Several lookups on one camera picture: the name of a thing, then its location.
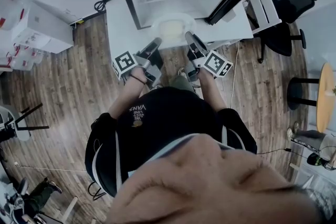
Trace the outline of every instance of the black t-shirt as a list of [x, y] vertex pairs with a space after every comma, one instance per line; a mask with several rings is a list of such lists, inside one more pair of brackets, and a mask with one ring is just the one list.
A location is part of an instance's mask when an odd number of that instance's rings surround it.
[[227, 144], [257, 152], [255, 140], [246, 129], [238, 113], [223, 109], [216, 113], [195, 93], [171, 87], [153, 90], [140, 97], [118, 120], [102, 114], [91, 126], [85, 164], [94, 180], [92, 160], [97, 154], [96, 171], [99, 182], [111, 196], [116, 194], [116, 142], [118, 134], [121, 178], [138, 169], [170, 142], [194, 133], [205, 133], [222, 141], [222, 128], [227, 130]]

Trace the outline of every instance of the black cable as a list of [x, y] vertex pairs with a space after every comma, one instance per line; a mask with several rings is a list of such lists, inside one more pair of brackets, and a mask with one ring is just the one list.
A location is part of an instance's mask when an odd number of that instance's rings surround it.
[[292, 151], [292, 149], [291, 149], [291, 148], [279, 148], [278, 150], [274, 150], [274, 151], [263, 152], [263, 153], [257, 153], [257, 155], [268, 154], [268, 153], [272, 153], [272, 152], [275, 152], [275, 151], [287, 151], [287, 152], [294, 153], [294, 154], [296, 154], [296, 155], [299, 155], [299, 156], [301, 156], [302, 158], [305, 158], [305, 159], [307, 159], [307, 157], [304, 157], [304, 156], [302, 156], [301, 154], [299, 154], [299, 153], [296, 153], [296, 152]]
[[101, 0], [94, 4], [94, 9], [96, 12], [103, 14], [106, 11], [106, 3], [111, 0]]
[[93, 182], [89, 185], [89, 187], [88, 187], [88, 193], [90, 194], [90, 196], [93, 197], [93, 200], [96, 201], [96, 200], [98, 200], [99, 198], [101, 198], [101, 197], [103, 197], [104, 195], [106, 195], [106, 193], [99, 193], [100, 190], [101, 190], [101, 188], [99, 188], [98, 191], [93, 195], [93, 194], [90, 192], [90, 188], [91, 188], [91, 186], [92, 186], [94, 183], [96, 183], [96, 182], [93, 181]]

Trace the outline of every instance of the person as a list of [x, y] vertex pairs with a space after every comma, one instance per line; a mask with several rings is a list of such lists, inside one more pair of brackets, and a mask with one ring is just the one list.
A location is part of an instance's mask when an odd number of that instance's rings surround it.
[[135, 68], [108, 113], [91, 126], [88, 174], [115, 197], [106, 223], [321, 223], [331, 205], [287, 182], [257, 153], [213, 76], [198, 73], [203, 100], [182, 72], [139, 98]]
[[52, 193], [55, 191], [62, 194], [62, 189], [57, 186], [54, 181], [49, 181], [48, 178], [45, 178], [29, 195], [24, 195], [22, 197], [24, 208], [22, 209], [18, 207], [14, 209], [13, 219], [15, 223], [27, 223], [22, 219], [24, 214], [27, 214], [31, 219], [34, 219], [36, 215], [41, 212]]
[[336, 137], [330, 133], [321, 133], [316, 130], [300, 130], [299, 123], [294, 123], [294, 128], [289, 127], [287, 129], [287, 139], [299, 145], [308, 148], [314, 153], [310, 156], [309, 161], [313, 163], [315, 159], [317, 163], [322, 159], [321, 165], [329, 170], [336, 168]]

